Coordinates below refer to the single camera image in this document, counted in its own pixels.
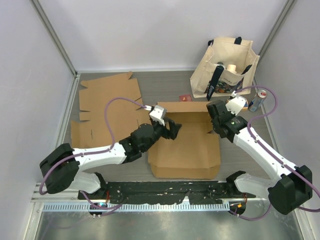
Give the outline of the brown cardboard box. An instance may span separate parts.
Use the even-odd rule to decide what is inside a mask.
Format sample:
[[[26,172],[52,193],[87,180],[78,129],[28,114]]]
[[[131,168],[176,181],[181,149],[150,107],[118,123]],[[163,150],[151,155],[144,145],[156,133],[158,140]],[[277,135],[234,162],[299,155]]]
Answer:
[[[221,166],[220,137],[213,127],[206,102],[159,102],[166,116],[181,124],[174,140],[160,138],[148,150],[156,178],[213,180]]]

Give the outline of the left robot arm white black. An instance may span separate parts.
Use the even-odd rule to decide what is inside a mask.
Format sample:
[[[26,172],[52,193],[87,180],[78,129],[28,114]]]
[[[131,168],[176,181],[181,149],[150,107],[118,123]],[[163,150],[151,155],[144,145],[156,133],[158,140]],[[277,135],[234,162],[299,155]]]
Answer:
[[[72,148],[63,143],[53,150],[39,167],[43,176],[41,195],[57,194],[66,189],[83,191],[100,200],[107,192],[99,173],[86,170],[105,165],[121,165],[139,159],[160,138],[175,140],[182,125],[167,119],[164,124],[143,123],[130,136],[109,146]]]

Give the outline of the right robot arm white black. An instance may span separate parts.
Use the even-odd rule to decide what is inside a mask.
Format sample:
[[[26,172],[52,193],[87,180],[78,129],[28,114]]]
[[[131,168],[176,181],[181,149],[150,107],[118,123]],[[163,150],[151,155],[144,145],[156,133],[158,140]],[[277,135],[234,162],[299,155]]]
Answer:
[[[242,170],[233,173],[227,177],[225,186],[230,197],[246,193],[268,199],[271,206],[283,215],[312,198],[313,174],[307,166],[296,166],[281,156],[222,100],[210,102],[206,108],[214,132],[249,154],[269,177],[255,177]]]

